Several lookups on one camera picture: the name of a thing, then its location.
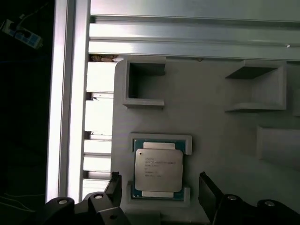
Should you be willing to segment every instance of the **screw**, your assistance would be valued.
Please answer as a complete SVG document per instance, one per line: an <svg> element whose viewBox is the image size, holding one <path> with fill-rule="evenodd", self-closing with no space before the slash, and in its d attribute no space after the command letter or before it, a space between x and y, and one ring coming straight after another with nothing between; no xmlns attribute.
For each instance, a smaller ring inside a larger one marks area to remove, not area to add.
<svg viewBox="0 0 300 225"><path fill-rule="evenodd" d="M95 195L94 198L101 199L101 198L103 198L103 195Z"/></svg>
<svg viewBox="0 0 300 225"><path fill-rule="evenodd" d="M232 200L232 201L237 200L237 198L234 195L230 195L227 198L230 199L230 200Z"/></svg>
<svg viewBox="0 0 300 225"><path fill-rule="evenodd" d="M266 201L265 204L267 206L271 206L271 207L275 206L274 202L271 202L271 201Z"/></svg>
<svg viewBox="0 0 300 225"><path fill-rule="evenodd" d="M67 200L60 200L60 201L58 202L58 204L63 205L63 204L66 204L67 202L68 202Z"/></svg>

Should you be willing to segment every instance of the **wire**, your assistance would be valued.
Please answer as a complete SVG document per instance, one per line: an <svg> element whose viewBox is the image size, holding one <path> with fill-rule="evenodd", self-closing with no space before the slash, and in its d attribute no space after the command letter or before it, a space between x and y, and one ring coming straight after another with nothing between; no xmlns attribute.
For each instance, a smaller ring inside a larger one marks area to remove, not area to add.
<svg viewBox="0 0 300 225"><path fill-rule="evenodd" d="M23 198L23 197L34 197L34 196L43 196L45 194L37 194L37 195L9 195L7 193L4 193L5 195L7 196L10 196L10 197L15 197L15 198Z"/></svg>
<svg viewBox="0 0 300 225"><path fill-rule="evenodd" d="M24 22L24 20L26 20L28 17L34 15L35 13L37 13L38 11L40 11L41 9L43 9L45 6L47 6L49 4L49 2L45 3L42 7L38 8L36 11L34 11L33 13L28 14L27 16L23 17L21 22L18 24L19 26Z"/></svg>
<svg viewBox="0 0 300 225"><path fill-rule="evenodd" d="M20 205L22 205L22 206L23 206L24 208L26 208L27 210L33 211L33 210L29 209L27 206L23 205L23 204L22 204L21 202L19 202L18 200L10 199L10 198L6 198L6 197L2 197L2 196L0 196L0 198L3 198L3 199L6 199L6 200L10 200L10 201L19 203Z"/></svg>
<svg viewBox="0 0 300 225"><path fill-rule="evenodd" d="M5 19L5 21L4 21L3 24L1 25L0 31L1 31L3 28L5 28L6 21L7 21L7 20Z"/></svg>
<svg viewBox="0 0 300 225"><path fill-rule="evenodd" d="M5 203L3 203L3 202L0 202L0 204L2 204L2 205L6 205L6 206L9 206L9 207L12 207L12 208L18 209L18 210L26 211L26 212L35 212L35 211L33 211L33 210L25 210L25 209L22 209L22 208L19 208L19 207L13 206L13 205L5 204Z"/></svg>

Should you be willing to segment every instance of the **aluminum frame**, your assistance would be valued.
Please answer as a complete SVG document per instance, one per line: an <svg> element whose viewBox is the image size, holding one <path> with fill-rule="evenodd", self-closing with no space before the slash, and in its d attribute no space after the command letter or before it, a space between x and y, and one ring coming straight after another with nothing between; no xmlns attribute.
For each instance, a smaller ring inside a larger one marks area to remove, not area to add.
<svg viewBox="0 0 300 225"><path fill-rule="evenodd" d="M67 195L69 106L75 2L55 3L46 202Z"/></svg>
<svg viewBox="0 0 300 225"><path fill-rule="evenodd" d="M296 0L57 0L46 201L82 199L88 53L299 61L297 5ZM97 24L89 26L90 15Z"/></svg>

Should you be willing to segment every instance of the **dark background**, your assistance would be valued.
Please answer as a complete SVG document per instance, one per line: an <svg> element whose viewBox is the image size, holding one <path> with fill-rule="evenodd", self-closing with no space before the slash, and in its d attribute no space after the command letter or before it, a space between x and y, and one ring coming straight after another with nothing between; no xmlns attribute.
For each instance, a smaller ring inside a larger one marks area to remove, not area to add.
<svg viewBox="0 0 300 225"><path fill-rule="evenodd" d="M44 205L45 196L11 197L45 193L51 57L53 44L53 0L11 0L1 3L0 24L16 21L49 2L22 26L43 38L35 50L0 32L1 130L0 196L19 200L32 210ZM22 208L18 202L0 197L0 203ZM0 224L18 224L31 213L0 204Z"/></svg>

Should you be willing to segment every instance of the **black mechanical part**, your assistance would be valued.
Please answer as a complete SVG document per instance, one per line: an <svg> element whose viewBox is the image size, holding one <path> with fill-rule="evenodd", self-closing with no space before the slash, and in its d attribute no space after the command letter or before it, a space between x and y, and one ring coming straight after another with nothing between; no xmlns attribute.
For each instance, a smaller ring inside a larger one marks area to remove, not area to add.
<svg viewBox="0 0 300 225"><path fill-rule="evenodd" d="M120 208L121 184L121 175L113 172L105 192L90 193L78 204L72 198L54 198L22 225L130 225Z"/></svg>
<svg viewBox="0 0 300 225"><path fill-rule="evenodd" d="M213 225L300 225L300 215L284 204L265 199L257 207L236 195L224 195L202 172L198 200Z"/></svg>

